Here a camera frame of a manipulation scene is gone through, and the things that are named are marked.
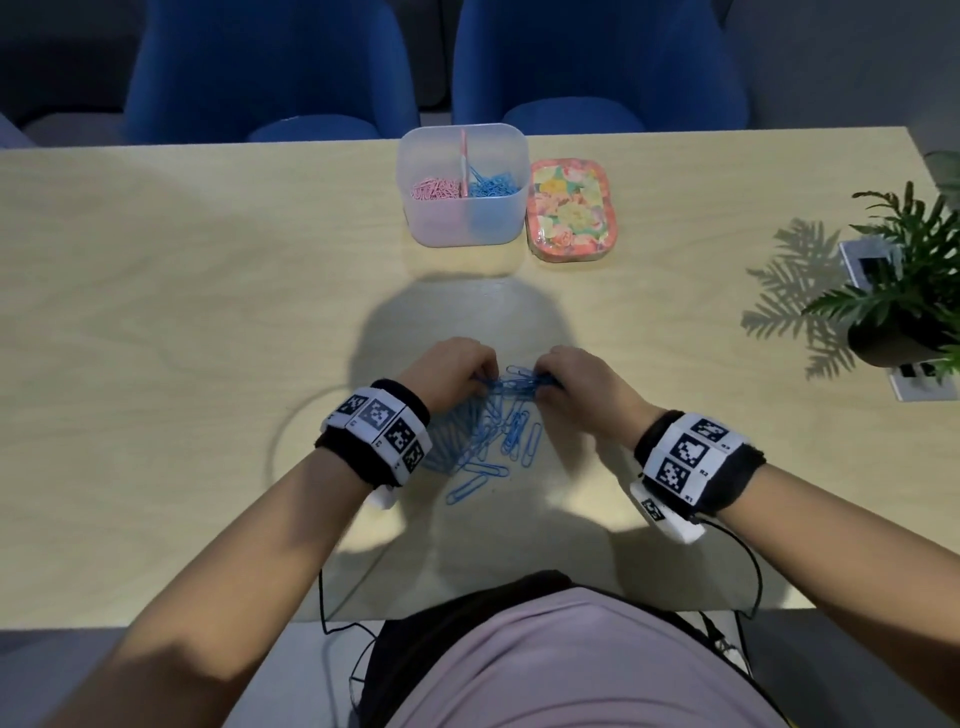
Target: green plant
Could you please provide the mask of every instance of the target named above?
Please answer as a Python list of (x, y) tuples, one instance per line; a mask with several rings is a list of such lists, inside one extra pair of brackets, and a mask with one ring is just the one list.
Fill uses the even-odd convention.
[(871, 215), (875, 223), (851, 227), (890, 241), (894, 254), (880, 261), (872, 290), (848, 283), (808, 303), (804, 314), (876, 326), (896, 309), (917, 319), (931, 317), (956, 341), (941, 348), (938, 376), (960, 372), (960, 211), (949, 211), (943, 195), (927, 209), (923, 200), (914, 198), (912, 182), (906, 184), (902, 200), (892, 192), (853, 196), (879, 200), (867, 209), (887, 210)]

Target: pink shirt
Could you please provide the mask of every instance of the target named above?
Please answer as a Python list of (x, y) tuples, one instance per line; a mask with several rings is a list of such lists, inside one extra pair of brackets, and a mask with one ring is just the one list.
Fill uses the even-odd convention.
[(667, 622), (589, 589), (520, 604), (437, 662), (388, 728), (783, 728), (735, 667)]

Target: pile of paper clips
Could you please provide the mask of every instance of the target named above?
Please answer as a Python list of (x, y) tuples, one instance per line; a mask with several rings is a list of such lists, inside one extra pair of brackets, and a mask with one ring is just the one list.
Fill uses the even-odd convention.
[(447, 475), (459, 471), (472, 474), (467, 482), (446, 495), (447, 505), (459, 503), (480, 490), (492, 477), (510, 474), (509, 467), (487, 462), (491, 448), (495, 449), (498, 441), (501, 455), (524, 468), (533, 465), (543, 425), (534, 422), (527, 427), (530, 402), (537, 389), (545, 384), (559, 385), (559, 382), (551, 375), (509, 366), (505, 376), (487, 383), (485, 399), (467, 400), (434, 419), (428, 430), (433, 449), (424, 458), (423, 466)]

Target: wooden table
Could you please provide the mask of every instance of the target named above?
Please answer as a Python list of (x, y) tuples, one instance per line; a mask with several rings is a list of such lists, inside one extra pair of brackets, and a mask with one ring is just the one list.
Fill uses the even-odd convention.
[[(0, 154), (0, 627), (130, 622), (308, 452), (347, 388), (453, 334), (504, 364), (575, 343), (650, 400), (725, 420), (772, 461), (960, 549), (956, 404), (899, 404), (864, 365), (807, 378), (792, 328), (790, 285), (835, 279), (829, 248), (864, 218), (851, 193), (912, 179), (932, 194), (906, 130), (530, 148), (606, 167), (612, 254), (551, 265), (525, 236), (419, 246), (393, 141)], [(779, 244), (806, 273), (764, 324), (750, 271)], [(783, 322), (759, 339), (742, 326)], [(827, 364), (842, 360), (817, 336)], [(365, 508), (324, 573), (328, 612), (402, 616), (543, 568), (674, 609), (752, 601), (736, 545), (668, 544), (618, 484), (636, 470), (624, 452), (551, 431), (533, 468), (455, 506), (434, 476), (393, 511)], [(805, 604), (765, 577), (764, 605)]]

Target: blue chair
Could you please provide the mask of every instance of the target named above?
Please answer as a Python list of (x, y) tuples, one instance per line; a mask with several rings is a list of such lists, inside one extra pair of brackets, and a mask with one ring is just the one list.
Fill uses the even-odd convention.
[(398, 137), (420, 124), (383, 0), (150, 0), (135, 144)]
[(466, 0), (453, 123), (527, 134), (744, 129), (709, 0)]

